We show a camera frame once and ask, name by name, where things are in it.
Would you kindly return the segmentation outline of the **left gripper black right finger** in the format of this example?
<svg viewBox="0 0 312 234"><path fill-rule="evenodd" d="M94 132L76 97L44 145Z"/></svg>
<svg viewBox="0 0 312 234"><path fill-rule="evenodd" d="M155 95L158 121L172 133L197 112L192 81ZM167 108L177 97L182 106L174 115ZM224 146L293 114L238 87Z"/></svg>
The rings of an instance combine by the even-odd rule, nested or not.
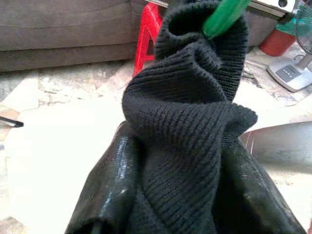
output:
<svg viewBox="0 0 312 234"><path fill-rule="evenodd" d="M236 139L222 151L214 204L219 234L304 234L267 172Z"/></svg>

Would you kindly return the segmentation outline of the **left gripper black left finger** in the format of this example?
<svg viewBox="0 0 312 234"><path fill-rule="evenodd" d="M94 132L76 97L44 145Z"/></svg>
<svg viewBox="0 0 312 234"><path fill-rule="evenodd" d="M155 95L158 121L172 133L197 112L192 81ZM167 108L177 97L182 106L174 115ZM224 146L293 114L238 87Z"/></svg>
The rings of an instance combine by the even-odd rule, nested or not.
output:
<svg viewBox="0 0 312 234"><path fill-rule="evenodd" d="M87 176L67 234L123 234L136 197L143 146L124 121Z"/></svg>

